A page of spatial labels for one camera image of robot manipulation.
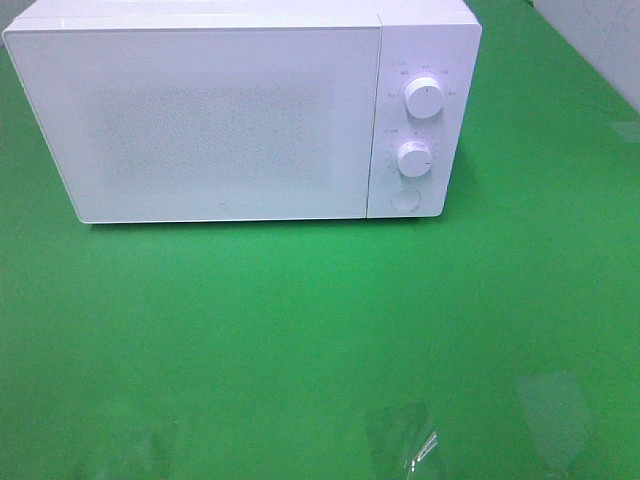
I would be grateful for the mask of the round microwave door button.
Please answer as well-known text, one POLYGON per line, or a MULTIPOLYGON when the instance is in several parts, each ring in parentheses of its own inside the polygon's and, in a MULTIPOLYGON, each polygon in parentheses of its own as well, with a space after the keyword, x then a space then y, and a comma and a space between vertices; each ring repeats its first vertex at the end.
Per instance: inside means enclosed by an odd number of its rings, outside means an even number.
POLYGON ((401 212, 415 211, 421 203, 421 193, 414 188, 407 188, 394 193, 391 197, 391 205, 401 212))

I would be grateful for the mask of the white microwave knob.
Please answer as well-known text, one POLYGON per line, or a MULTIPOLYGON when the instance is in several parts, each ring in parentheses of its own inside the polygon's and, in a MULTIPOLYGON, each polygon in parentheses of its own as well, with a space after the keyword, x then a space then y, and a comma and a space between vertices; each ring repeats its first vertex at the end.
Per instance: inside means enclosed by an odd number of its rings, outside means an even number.
POLYGON ((433 165, 431 151, 424 143, 407 142, 398 149, 397 165, 404 177, 418 178, 426 175, 433 165))
POLYGON ((407 112, 417 119, 428 119, 438 114, 445 101, 441 82, 432 76, 412 80, 404 90, 407 112))

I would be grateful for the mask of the white microwave door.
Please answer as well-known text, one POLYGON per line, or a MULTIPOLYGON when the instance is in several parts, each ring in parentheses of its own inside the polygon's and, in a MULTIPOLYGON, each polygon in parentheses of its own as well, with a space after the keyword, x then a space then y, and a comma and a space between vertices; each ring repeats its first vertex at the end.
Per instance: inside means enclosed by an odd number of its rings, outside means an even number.
POLYGON ((7 34, 85 223, 361 218, 377 28, 7 34))

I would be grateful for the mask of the white microwave oven body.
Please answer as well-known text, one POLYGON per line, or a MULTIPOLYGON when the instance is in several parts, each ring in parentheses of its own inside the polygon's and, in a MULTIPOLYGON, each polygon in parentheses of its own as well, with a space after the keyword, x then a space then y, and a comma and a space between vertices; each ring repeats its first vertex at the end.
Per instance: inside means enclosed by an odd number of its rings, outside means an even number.
POLYGON ((6 36, 13 31, 314 28, 380 32, 367 204, 361 218, 439 215, 482 35, 462 1, 37 1, 2 37, 11 59, 6 36), (445 94, 442 110, 428 119, 412 117, 405 106, 405 87, 422 76, 438 79, 445 94), (433 159, 431 170, 418 178, 402 176, 397 165, 398 149, 411 141, 426 144, 433 159), (391 197, 407 188, 420 191, 421 203, 415 211, 401 212, 391 197))

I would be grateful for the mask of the clear plastic tape piece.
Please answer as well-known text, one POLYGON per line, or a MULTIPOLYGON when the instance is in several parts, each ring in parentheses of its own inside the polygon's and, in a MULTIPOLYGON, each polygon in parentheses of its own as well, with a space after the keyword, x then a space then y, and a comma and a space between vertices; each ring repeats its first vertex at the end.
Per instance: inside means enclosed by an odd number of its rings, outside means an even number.
POLYGON ((434 458, 436 448, 439 446, 438 434, 433 431, 418 445, 406 462, 407 479, 417 478, 419 475, 431 475, 432 468, 427 465, 434 458))

